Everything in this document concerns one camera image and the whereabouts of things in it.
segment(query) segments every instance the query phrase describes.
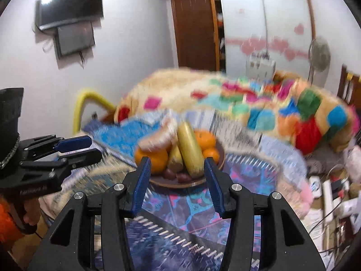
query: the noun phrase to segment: wooden door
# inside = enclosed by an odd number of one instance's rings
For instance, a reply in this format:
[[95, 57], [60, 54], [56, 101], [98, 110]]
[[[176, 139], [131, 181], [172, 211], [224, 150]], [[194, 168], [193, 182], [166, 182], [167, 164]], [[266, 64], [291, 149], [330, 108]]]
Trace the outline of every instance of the wooden door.
[[178, 64], [216, 70], [211, 0], [171, 0]]

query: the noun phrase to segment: blue patch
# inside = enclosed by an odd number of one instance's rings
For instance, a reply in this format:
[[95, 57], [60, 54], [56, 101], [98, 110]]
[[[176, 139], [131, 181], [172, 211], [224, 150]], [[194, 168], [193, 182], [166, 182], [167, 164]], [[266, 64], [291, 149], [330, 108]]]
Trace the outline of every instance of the blue patch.
[[253, 82], [253, 81], [250, 82], [250, 89], [254, 90], [255, 92], [260, 92], [261, 88], [262, 85], [259, 84], [258, 82]]
[[284, 117], [291, 115], [291, 114], [300, 114], [300, 111], [297, 109], [297, 106], [295, 105], [295, 101], [293, 98], [291, 98], [290, 102], [288, 103], [288, 106], [283, 109], [279, 109], [278, 113]]
[[198, 102], [198, 105], [208, 105], [219, 111], [228, 111], [229, 102], [222, 101], [219, 94], [211, 94]]
[[342, 128], [347, 122], [346, 112], [341, 106], [337, 106], [327, 115], [327, 121], [331, 127], [335, 126], [337, 128]]
[[270, 131], [275, 128], [276, 117], [272, 110], [262, 110], [257, 119], [255, 130], [257, 131]]
[[247, 123], [247, 128], [255, 130], [257, 125], [257, 118], [262, 110], [259, 109], [251, 109], [250, 111], [250, 118]]

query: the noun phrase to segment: tv screen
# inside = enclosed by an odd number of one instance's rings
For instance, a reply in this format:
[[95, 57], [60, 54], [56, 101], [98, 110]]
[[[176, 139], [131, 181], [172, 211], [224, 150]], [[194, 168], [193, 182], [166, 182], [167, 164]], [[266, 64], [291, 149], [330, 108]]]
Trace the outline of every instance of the tv screen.
[[103, 17], [102, 0], [40, 0], [39, 29]]

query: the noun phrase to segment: orange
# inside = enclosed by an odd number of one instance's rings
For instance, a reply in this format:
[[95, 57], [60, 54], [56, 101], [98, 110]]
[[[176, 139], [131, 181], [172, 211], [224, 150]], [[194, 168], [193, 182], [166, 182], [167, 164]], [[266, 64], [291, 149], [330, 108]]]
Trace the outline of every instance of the orange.
[[218, 162], [220, 161], [220, 154], [216, 148], [204, 150], [203, 157], [204, 158], [212, 157], [216, 164], [218, 164]]
[[196, 140], [201, 150], [207, 150], [215, 147], [216, 138], [215, 136], [206, 130], [195, 130], [194, 134], [196, 135]]
[[152, 175], [161, 174], [167, 168], [168, 153], [166, 149], [157, 152], [144, 152], [138, 147], [134, 152], [134, 161], [137, 166], [143, 157], [150, 158], [152, 162]]

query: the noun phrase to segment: brown bowl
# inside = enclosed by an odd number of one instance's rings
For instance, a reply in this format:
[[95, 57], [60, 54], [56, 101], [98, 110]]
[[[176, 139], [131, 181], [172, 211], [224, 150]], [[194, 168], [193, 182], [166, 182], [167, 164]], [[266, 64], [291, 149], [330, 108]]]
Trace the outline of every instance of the brown bowl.
[[[225, 153], [224, 148], [222, 147], [221, 143], [218, 140], [215, 144], [215, 148], [218, 150], [218, 152], [220, 154], [220, 161], [218, 163], [218, 168], [220, 170], [222, 170], [224, 161], [226, 159], [226, 153]], [[200, 178], [193, 179], [192, 182], [190, 182], [190, 183], [181, 184], [178, 182], [177, 179], [170, 180], [170, 179], [164, 178], [162, 175], [152, 175], [150, 177], [149, 182], [159, 185], [159, 186], [162, 186], [162, 187], [167, 187], [170, 189], [185, 189], [185, 188], [189, 188], [189, 187], [193, 187], [193, 186], [197, 186], [197, 185], [205, 183], [205, 177], [202, 176]]]

